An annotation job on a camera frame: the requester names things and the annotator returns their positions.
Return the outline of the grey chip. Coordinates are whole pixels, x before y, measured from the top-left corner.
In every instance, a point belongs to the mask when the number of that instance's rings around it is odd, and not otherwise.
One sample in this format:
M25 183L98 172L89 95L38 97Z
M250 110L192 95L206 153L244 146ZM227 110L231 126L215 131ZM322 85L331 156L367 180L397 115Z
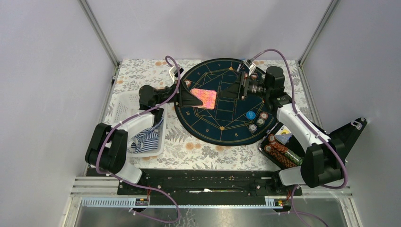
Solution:
M249 130L249 132L251 132L251 133L255 133L255 132L257 131L257 126L256 126L255 124L250 124L250 125L248 126L248 130Z

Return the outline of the red five chip stack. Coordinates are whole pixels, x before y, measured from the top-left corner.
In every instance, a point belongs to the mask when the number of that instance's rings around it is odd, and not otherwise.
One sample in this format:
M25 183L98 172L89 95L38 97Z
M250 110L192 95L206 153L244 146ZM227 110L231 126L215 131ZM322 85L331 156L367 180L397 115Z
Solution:
M269 114L266 113L266 112L261 112L260 115L259 115L259 118L264 120L264 121L267 120L268 117L269 117Z

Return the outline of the pink sponge block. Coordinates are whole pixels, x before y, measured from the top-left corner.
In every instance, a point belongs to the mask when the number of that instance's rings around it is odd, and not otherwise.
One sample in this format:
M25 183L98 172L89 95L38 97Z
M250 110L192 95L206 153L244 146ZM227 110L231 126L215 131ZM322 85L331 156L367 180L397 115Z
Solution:
M194 88L190 90L191 94L202 101L202 105L196 105L197 108L213 110L215 108L217 92L215 90L206 90Z

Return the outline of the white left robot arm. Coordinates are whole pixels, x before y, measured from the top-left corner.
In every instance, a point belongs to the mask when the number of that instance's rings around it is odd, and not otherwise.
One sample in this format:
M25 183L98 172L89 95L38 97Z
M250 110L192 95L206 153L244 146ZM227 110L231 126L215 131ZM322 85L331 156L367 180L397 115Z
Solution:
M181 67L169 70L173 84L156 89L143 85L138 90L118 95L112 124L99 123L94 130L85 161L101 174L110 174L129 182L129 189L142 194L147 182L142 171L128 160L160 154L164 149L167 103L179 107L202 105L202 101L190 93L187 83L181 79Z

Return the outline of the blue small blind button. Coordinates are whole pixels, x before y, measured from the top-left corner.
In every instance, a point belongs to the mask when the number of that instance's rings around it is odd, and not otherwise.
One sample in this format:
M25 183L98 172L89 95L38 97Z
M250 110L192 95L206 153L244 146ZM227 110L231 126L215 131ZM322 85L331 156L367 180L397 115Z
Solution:
M248 120L252 121L256 118L256 113L254 111L248 111L245 116Z

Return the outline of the blue chip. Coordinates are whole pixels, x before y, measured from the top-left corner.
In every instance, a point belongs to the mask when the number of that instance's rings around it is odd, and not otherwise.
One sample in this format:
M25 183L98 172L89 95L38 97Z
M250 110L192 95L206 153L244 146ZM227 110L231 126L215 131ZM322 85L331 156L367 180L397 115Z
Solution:
M265 124L265 120L264 120L264 119L262 119L262 118L258 118L258 119L257 119L256 125L257 125L258 127L262 127L264 124Z

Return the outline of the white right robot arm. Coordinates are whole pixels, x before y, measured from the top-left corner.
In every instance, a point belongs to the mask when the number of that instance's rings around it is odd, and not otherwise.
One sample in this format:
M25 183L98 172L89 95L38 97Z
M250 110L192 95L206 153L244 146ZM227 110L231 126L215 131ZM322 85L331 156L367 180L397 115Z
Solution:
M291 185L305 184L310 188L322 186L329 189L342 189L348 184L345 160L338 152L343 146L335 146L334 140L319 130L299 111L292 96L284 91L285 76L280 67L268 67L263 82L252 79L256 65L252 60L245 60L241 66L248 72L241 71L240 78L229 88L220 92L220 96L245 100L249 95L263 99L266 108L274 114L279 123L284 124L300 143L305 157L300 166L279 171L279 177L273 179L271 188L274 193L283 195ZM330 184L343 180L339 186Z

